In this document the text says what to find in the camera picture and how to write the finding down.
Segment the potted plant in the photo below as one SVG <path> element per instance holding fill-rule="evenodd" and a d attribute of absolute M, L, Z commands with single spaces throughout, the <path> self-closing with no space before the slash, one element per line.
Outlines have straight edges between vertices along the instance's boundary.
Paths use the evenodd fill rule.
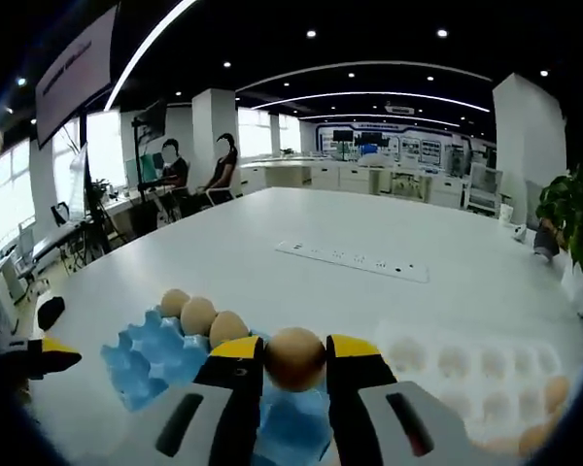
<path fill-rule="evenodd" d="M 568 251 L 562 286 L 573 304 L 583 306 L 583 166 L 545 187 L 535 213 Z"/>

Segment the office chair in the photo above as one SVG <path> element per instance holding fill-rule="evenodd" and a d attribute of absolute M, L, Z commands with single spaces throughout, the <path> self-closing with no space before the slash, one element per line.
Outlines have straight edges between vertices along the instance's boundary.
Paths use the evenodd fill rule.
<path fill-rule="evenodd" d="M 498 216 L 503 172 L 488 168 L 486 165 L 473 162 L 470 164 L 470 179 L 464 192 L 464 209 L 484 211 Z"/>

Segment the monitor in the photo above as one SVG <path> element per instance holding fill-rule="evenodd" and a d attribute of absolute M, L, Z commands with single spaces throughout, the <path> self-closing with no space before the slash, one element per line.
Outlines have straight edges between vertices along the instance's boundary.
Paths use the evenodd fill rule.
<path fill-rule="evenodd" d="M 35 88 L 37 139 L 42 147 L 83 105 L 111 84 L 110 46 L 117 7 L 83 31 Z"/>
<path fill-rule="evenodd" d="M 134 118 L 138 123 L 138 145 L 161 138 L 166 132 L 166 102 L 162 99 Z"/>
<path fill-rule="evenodd" d="M 354 131 L 352 130 L 334 130 L 332 140 L 338 143 L 351 143 L 354 141 Z"/>

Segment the power strip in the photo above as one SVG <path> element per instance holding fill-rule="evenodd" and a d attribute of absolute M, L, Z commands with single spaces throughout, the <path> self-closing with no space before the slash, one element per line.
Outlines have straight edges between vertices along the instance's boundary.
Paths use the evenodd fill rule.
<path fill-rule="evenodd" d="M 341 265 L 352 269 L 364 270 L 374 274 L 386 275 L 410 282 L 429 282 L 428 267 L 415 262 L 404 262 L 395 259 L 377 259 L 361 253 L 329 250 L 304 243 L 284 241 L 276 250 L 287 254 L 321 260 L 333 265 Z"/>

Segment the black ceiling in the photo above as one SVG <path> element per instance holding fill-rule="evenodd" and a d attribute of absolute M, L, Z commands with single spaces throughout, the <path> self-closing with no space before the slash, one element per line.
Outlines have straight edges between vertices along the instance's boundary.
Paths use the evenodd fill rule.
<path fill-rule="evenodd" d="M 60 3 L 46 2 L 41 7 L 35 4 L 33 20 L 51 23 Z M 22 73 L 33 82 L 38 79 L 62 48 L 112 3 L 79 2 L 77 14 L 63 26 L 57 39 L 47 37 L 41 46 L 25 49 L 34 52 L 34 59 L 27 62 Z M 121 2 L 113 41 L 114 79 L 147 33 L 176 3 L 177 0 Z M 447 39 L 436 37 L 436 30 L 441 27 L 449 31 Z M 33 29 L 30 26 L 25 30 L 32 35 Z M 317 32 L 316 38 L 306 38 L 309 29 Z M 43 27 L 37 29 L 37 35 L 41 30 Z M 16 39 L 35 44 L 30 37 L 19 35 Z M 375 0 L 347 3 L 198 0 L 149 49 L 118 103 L 122 109 L 142 108 L 162 96 L 171 102 L 186 102 L 211 86 L 238 89 L 303 68 L 366 60 L 441 65 L 483 75 L 492 81 L 419 66 L 355 66 L 260 84 L 239 92 L 239 104 L 253 106 L 327 92 L 399 91 L 462 100 L 491 109 L 492 89 L 516 72 L 560 100 L 568 127 L 573 127 L 568 136 L 578 139 L 578 150 L 583 152 L 583 9 L 566 3 L 547 2 L 543 8 L 535 8 L 522 2 L 511 5 L 449 2 L 435 6 L 427 2 L 402 5 Z M 225 61 L 232 66 L 224 68 Z M 548 70 L 549 76 L 542 78 L 541 70 Z M 353 79 L 348 78 L 351 71 L 356 75 Z M 433 76 L 434 81 L 428 82 L 427 76 Z M 13 122 L 30 118 L 33 88 L 30 84 L 15 89 L 9 105 L 16 113 L 7 119 Z M 182 92 L 181 97 L 175 96 L 177 91 Z M 488 139 L 495 137 L 492 113 L 427 99 L 345 96 L 277 105 L 269 110 L 285 113 L 297 110 L 298 116 L 306 117 L 332 114 L 334 106 L 337 113 L 365 114 L 375 112 L 373 105 L 380 110 L 387 101 L 423 109 L 418 117 L 457 123 L 465 117 L 462 132 L 476 135 L 484 132 Z"/>

